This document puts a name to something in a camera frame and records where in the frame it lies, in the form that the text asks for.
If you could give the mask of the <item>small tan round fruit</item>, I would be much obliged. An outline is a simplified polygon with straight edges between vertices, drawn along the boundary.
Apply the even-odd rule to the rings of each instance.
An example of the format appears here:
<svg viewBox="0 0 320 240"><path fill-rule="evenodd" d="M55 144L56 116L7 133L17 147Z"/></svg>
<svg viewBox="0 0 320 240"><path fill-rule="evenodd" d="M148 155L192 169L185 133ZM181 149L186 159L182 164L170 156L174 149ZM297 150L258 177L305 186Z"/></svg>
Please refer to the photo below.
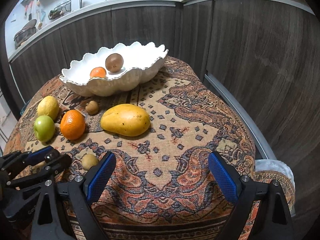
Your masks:
<svg viewBox="0 0 320 240"><path fill-rule="evenodd" d="M99 164L99 159L93 154L85 154L81 159L83 168L88 171L91 167Z"/></svg>

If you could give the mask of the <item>green apple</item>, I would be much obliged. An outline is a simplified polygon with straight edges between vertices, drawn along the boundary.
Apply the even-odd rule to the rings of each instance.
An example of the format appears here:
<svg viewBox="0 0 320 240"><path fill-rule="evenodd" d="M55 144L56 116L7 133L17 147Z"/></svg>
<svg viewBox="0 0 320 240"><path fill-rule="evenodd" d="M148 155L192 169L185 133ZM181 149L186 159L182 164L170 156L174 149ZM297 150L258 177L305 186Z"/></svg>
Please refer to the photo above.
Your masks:
<svg viewBox="0 0 320 240"><path fill-rule="evenodd" d="M55 124L51 117L47 115L38 116L34 122L35 137L41 142L52 139L55 133Z"/></svg>

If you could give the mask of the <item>large orange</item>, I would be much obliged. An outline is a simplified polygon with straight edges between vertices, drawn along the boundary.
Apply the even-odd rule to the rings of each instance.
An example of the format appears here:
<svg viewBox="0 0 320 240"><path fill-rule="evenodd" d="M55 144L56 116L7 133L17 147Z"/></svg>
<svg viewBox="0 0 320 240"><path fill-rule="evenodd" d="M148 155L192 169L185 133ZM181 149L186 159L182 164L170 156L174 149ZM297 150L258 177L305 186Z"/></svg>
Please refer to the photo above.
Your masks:
<svg viewBox="0 0 320 240"><path fill-rule="evenodd" d="M85 128L84 116L74 109L67 111L60 122L60 131L68 140L79 139L84 134Z"/></svg>

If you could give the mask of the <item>yellow lemon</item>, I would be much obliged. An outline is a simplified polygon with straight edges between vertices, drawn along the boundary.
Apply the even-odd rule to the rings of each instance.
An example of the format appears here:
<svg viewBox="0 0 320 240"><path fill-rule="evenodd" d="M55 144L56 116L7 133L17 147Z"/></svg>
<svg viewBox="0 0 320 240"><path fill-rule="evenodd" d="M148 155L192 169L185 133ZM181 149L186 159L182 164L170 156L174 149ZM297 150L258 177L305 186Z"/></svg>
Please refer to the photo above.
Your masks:
<svg viewBox="0 0 320 240"><path fill-rule="evenodd" d="M53 96L46 96L41 100L37 107L37 115L46 115L52 118L53 121L59 113L59 103Z"/></svg>

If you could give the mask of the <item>small brown kiwi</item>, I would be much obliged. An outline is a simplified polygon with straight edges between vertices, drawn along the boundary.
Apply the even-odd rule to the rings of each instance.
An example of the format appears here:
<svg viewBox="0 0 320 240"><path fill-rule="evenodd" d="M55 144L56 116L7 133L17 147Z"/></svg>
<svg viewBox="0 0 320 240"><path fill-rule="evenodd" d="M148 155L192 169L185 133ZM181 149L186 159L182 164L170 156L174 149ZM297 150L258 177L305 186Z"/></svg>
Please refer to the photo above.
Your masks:
<svg viewBox="0 0 320 240"><path fill-rule="evenodd" d="M92 100L89 103L87 103L85 110L89 115L96 115L99 112L99 103Z"/></svg>

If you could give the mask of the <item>patterned woven tablecloth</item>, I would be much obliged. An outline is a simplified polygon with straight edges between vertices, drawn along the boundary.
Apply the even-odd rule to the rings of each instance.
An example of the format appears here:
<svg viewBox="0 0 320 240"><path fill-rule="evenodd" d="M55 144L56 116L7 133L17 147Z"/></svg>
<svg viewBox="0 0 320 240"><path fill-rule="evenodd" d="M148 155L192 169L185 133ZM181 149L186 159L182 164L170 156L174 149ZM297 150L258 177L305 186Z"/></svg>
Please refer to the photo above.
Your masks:
<svg viewBox="0 0 320 240"><path fill-rule="evenodd" d="M60 179L85 174L87 154L101 158L112 151L117 165L105 191L92 208L110 239L214 239L232 210L208 169L208 155L218 151L240 174L268 183L278 180L289 206L295 188L276 171L255 169L256 149L239 117L208 90L185 62L168 57L149 82L110 97L93 98L99 113L87 114L91 98L68 89L58 77L33 96L4 153L43 148L34 134L37 106L53 96L60 112L79 111L86 130L76 141L57 131L50 144L72 157ZM141 136L105 132L100 119L115 105L130 103L146 110L151 125Z"/></svg>

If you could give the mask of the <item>yellow mango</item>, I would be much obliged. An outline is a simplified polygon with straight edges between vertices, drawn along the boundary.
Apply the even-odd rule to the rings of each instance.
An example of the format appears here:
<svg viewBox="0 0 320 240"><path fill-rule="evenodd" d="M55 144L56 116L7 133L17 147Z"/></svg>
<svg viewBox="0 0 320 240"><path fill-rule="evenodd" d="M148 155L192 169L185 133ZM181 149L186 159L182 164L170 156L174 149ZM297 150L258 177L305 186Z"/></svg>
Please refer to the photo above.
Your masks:
<svg viewBox="0 0 320 240"><path fill-rule="evenodd" d="M100 120L103 130L127 137L137 137L143 134L150 124L150 116L146 110L129 103L108 109Z"/></svg>

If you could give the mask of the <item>small tangerine in bowl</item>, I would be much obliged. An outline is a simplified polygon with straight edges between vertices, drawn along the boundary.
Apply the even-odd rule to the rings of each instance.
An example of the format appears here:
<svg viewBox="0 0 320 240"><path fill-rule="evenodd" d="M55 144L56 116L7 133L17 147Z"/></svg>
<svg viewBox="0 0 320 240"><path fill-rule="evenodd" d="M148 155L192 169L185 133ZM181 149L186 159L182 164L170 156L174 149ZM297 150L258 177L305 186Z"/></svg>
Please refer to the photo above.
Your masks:
<svg viewBox="0 0 320 240"><path fill-rule="evenodd" d="M99 77L99 78L105 78L106 77L106 69L104 67L95 67L90 72L90 78Z"/></svg>

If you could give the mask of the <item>brown passion fruit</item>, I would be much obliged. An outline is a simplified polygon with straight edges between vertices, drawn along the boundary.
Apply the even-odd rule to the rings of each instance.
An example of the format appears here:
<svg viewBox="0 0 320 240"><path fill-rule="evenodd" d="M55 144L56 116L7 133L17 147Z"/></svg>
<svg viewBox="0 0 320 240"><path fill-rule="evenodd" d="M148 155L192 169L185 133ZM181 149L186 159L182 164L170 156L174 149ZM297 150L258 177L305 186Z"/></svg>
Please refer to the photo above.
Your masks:
<svg viewBox="0 0 320 240"><path fill-rule="evenodd" d="M111 73L117 73L124 64L123 57L118 53L110 54L105 60L105 67Z"/></svg>

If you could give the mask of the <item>white scalloped ceramic bowl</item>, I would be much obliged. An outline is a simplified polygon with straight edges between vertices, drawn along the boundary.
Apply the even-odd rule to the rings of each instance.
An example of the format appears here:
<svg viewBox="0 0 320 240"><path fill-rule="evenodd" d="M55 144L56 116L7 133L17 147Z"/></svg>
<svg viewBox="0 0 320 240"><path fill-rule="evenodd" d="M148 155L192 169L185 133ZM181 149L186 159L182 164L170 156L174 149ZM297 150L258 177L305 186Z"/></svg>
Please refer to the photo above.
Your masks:
<svg viewBox="0 0 320 240"><path fill-rule="evenodd" d="M111 96L153 79L167 54L165 45L156 47L153 42L101 47L95 54L85 53L80 61L71 61L70 67L62 70L60 80L80 96Z"/></svg>

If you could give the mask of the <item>dark pot with lid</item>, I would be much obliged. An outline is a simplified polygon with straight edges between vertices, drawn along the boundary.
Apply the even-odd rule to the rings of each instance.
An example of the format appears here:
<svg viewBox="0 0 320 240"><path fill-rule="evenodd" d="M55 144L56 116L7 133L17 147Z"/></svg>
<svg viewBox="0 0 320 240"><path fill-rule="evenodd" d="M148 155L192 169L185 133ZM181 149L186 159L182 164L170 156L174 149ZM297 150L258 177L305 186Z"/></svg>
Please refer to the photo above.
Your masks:
<svg viewBox="0 0 320 240"><path fill-rule="evenodd" d="M15 49L17 49L23 42L29 39L36 33L37 20L30 20L20 31L14 36Z"/></svg>

